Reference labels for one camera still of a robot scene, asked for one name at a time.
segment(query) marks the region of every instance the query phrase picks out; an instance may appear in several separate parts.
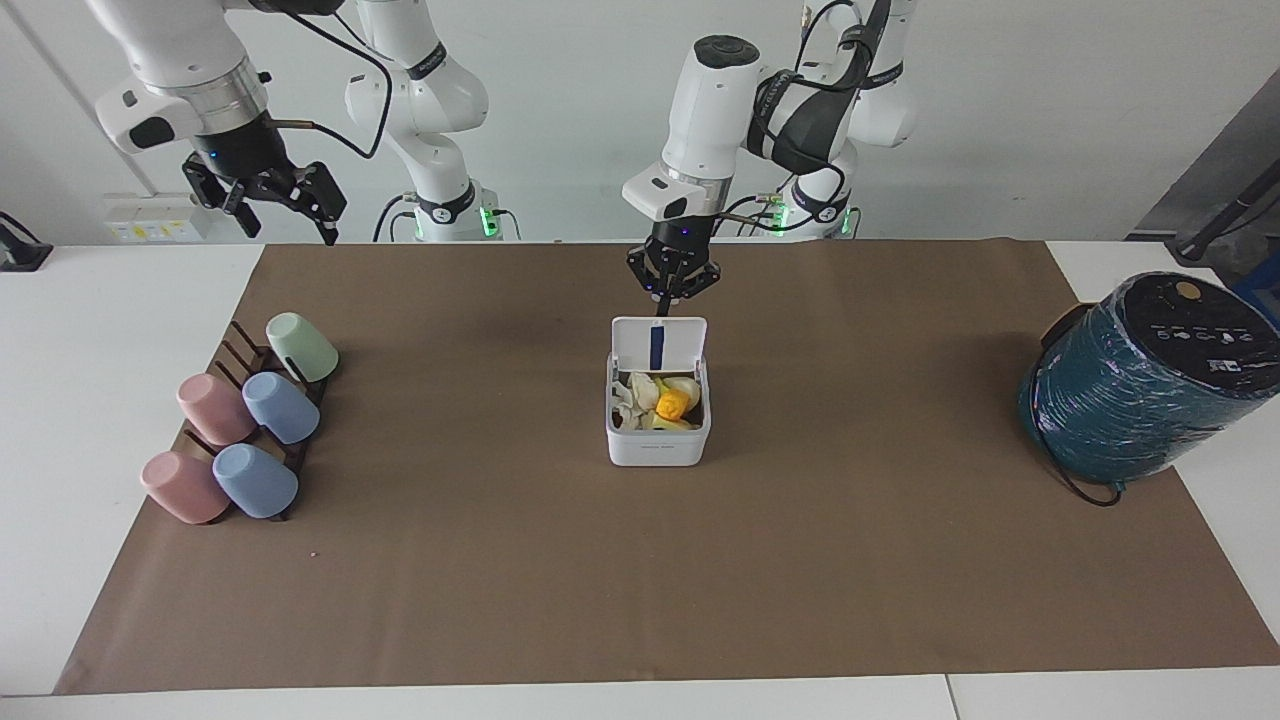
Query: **printed icon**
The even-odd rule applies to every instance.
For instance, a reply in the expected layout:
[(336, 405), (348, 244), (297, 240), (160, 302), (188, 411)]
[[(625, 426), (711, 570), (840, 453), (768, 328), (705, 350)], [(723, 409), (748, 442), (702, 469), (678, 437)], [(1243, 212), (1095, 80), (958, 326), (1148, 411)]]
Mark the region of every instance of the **printed icon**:
[(1210, 360), (1208, 369), (1212, 373), (1239, 373), (1240, 364), (1235, 360)]

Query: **white container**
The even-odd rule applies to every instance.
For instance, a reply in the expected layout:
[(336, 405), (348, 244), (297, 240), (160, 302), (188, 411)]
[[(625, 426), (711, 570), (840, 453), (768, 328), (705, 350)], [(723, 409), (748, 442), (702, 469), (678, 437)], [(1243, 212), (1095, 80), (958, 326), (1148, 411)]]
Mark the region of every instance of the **white container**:
[[(613, 350), (604, 382), (604, 432), (614, 465), (673, 468), (696, 465), (712, 429), (707, 384), (705, 318), (614, 318)], [(613, 427), (611, 384), (622, 373), (691, 373), (701, 386), (703, 423), (696, 430), (620, 430)]]

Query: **open lid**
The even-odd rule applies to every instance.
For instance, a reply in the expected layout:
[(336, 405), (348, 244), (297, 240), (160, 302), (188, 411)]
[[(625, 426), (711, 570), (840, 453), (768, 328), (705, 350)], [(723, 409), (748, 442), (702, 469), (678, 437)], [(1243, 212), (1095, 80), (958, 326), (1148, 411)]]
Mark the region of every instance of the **open lid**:
[(692, 370), (705, 342), (705, 318), (613, 319), (613, 356), (621, 370)]

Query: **green cup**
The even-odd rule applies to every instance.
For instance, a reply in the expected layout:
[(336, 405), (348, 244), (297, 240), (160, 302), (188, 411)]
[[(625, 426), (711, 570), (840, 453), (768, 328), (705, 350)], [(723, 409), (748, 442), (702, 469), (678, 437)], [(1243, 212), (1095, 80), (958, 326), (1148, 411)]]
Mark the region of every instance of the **green cup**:
[(338, 350), (297, 313), (280, 313), (271, 318), (266, 323), (266, 340), (296, 380), (323, 380), (338, 368)]

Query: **spool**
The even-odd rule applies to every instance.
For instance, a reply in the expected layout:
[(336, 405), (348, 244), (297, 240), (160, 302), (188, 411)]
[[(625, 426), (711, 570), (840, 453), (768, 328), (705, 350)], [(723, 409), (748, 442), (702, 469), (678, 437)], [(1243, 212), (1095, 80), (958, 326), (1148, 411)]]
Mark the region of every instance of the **spool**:
[(1023, 425), (1060, 469), (1116, 493), (1280, 393), (1276, 329), (1189, 275), (1130, 278), (1046, 342), (1019, 388)]

